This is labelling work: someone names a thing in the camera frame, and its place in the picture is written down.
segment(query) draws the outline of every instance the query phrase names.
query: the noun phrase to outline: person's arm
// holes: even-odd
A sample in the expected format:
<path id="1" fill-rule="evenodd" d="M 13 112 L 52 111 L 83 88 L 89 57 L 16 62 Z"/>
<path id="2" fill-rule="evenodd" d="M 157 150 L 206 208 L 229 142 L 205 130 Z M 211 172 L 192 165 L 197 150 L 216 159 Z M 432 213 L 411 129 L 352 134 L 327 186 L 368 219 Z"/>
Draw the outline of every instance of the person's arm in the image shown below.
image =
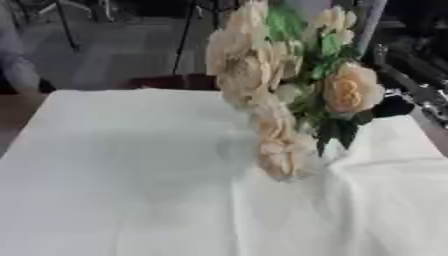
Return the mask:
<path id="1" fill-rule="evenodd" d="M 9 84 L 21 94 L 36 94 L 40 83 L 4 0 L 0 0 L 0 67 Z"/>

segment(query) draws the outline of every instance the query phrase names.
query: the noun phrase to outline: tripod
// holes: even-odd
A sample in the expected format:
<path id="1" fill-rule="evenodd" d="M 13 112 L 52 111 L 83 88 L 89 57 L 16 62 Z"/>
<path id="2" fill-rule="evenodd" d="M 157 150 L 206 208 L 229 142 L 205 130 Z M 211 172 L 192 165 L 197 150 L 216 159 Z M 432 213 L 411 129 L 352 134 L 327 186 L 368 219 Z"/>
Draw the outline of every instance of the tripod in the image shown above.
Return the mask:
<path id="1" fill-rule="evenodd" d="M 182 53 L 183 53 L 184 48 L 185 48 L 185 42 L 187 40 L 188 32 L 190 30 L 191 19 L 193 18 L 194 10 L 196 10 L 196 9 L 198 9 L 198 10 L 204 9 L 206 11 L 211 12 L 213 28 L 214 29 L 218 29 L 220 13 L 221 12 L 225 12 L 225 11 L 229 11 L 229 10 L 232 10 L 232 9 L 238 9 L 239 8 L 238 0 L 234 0 L 234 8 L 226 8 L 226 9 L 221 9 L 220 8 L 219 0 L 208 0 L 208 1 L 210 1 L 210 3 L 211 3 L 211 8 L 207 8 L 207 7 L 199 5 L 197 0 L 190 0 L 190 4 L 189 4 L 189 7 L 188 7 L 187 21 L 185 22 L 185 27 L 184 27 L 184 31 L 182 33 L 182 38 L 180 40 L 179 47 L 177 48 L 177 51 L 176 51 L 176 61 L 174 63 L 173 75 L 176 74 L 177 68 L 179 66 L 180 58 L 182 57 Z"/>

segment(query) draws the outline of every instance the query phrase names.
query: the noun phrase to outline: white cloth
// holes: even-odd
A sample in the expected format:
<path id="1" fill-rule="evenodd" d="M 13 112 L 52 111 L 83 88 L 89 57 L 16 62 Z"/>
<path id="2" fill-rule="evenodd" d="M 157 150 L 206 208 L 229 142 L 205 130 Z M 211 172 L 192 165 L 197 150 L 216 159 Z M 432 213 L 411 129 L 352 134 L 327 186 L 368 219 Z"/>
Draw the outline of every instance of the white cloth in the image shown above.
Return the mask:
<path id="1" fill-rule="evenodd" d="M 0 255 L 448 254 L 448 163 L 410 117 L 290 183 L 217 93 L 57 92 L 0 160 Z"/>

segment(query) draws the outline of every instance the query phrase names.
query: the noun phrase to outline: cream rose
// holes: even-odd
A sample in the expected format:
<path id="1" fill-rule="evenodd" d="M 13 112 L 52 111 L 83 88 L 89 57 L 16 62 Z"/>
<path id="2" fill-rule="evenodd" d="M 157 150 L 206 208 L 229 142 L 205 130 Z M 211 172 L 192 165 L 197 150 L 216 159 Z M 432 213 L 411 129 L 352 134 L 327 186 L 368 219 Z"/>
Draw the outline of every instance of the cream rose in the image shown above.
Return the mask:
<path id="1" fill-rule="evenodd" d="M 286 105 L 269 94 L 264 104 L 253 110 L 252 124 L 259 136 L 259 166 L 273 177 L 291 176 L 299 165 L 298 141 L 295 118 Z"/>
<path id="2" fill-rule="evenodd" d="M 263 104 L 265 95 L 276 90 L 285 77 L 288 61 L 291 59 L 285 43 L 265 41 L 244 58 L 229 61 L 225 72 L 218 74 L 217 85 L 224 99 L 237 109 Z"/>
<path id="3" fill-rule="evenodd" d="M 356 63 L 345 63 L 324 81 L 324 98 L 334 113 L 357 113 L 380 103 L 384 88 L 376 73 Z"/>
<path id="4" fill-rule="evenodd" d="M 225 73 L 217 77 L 217 86 L 223 98 L 236 109 L 248 109 L 262 104 L 263 97 L 269 93 L 268 83 L 263 80 L 262 63 L 256 56 L 248 56 L 235 61 Z"/>
<path id="5" fill-rule="evenodd" d="M 225 28 L 218 29 L 209 38 L 205 57 L 207 74 L 218 75 L 229 60 L 244 58 L 264 42 L 268 31 L 267 12 L 265 1 L 250 0 L 232 13 Z"/>
<path id="6" fill-rule="evenodd" d="M 305 30 L 303 39 L 310 42 L 315 37 L 317 29 L 324 28 L 322 32 L 324 35 L 335 31 L 342 45 L 350 44 L 354 33 L 349 29 L 355 23 L 356 15 L 352 11 L 345 12 L 340 6 L 334 6 L 318 15 L 316 21 Z"/>

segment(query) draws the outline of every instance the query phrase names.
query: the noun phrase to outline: flower bouquet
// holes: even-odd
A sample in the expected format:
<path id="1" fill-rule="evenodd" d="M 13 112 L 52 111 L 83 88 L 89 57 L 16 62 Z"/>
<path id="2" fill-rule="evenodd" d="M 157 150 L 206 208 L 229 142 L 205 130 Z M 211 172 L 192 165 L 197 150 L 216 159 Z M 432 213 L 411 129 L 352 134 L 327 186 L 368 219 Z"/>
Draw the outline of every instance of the flower bouquet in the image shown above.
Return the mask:
<path id="1" fill-rule="evenodd" d="M 331 139 L 346 149 L 383 99 L 357 62 L 352 12 L 336 6 L 306 23 L 284 4 L 249 0 L 209 38 L 207 73 L 224 100 L 249 114 L 259 166 L 275 178 L 303 174 L 307 152 Z"/>

